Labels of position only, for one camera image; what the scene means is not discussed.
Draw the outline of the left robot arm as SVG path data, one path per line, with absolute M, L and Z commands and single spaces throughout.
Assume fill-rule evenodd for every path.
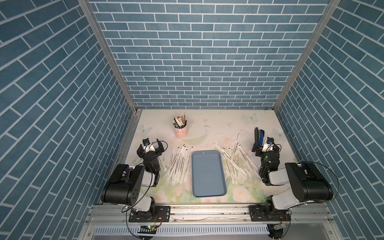
M 107 180 L 101 194 L 101 201 L 105 204 L 124 205 L 128 211 L 139 217 L 153 218 L 156 211 L 154 198 L 140 192 L 141 187 L 157 186 L 160 180 L 160 159 L 167 147 L 164 141 L 144 139 L 140 144 L 137 155 L 143 160 L 136 166 L 118 164 Z

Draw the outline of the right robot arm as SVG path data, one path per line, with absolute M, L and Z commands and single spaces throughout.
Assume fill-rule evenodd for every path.
M 302 204 L 331 201 L 338 195 L 315 162 L 289 162 L 280 169 L 280 150 L 277 144 L 268 142 L 260 154 L 259 176 L 262 182 L 266 186 L 289 185 L 282 193 L 267 198 L 267 214 L 282 213 Z

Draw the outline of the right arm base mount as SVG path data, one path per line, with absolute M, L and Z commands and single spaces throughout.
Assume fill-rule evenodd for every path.
M 291 214 L 288 210 L 276 210 L 264 205 L 250 205 L 249 212 L 252 222 L 289 222 Z

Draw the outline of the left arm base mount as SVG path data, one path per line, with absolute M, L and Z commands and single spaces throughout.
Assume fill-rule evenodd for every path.
M 129 223 L 149 223 L 149 222 L 169 222 L 171 206 L 150 207 L 146 212 L 136 209 L 131 210 L 129 214 Z

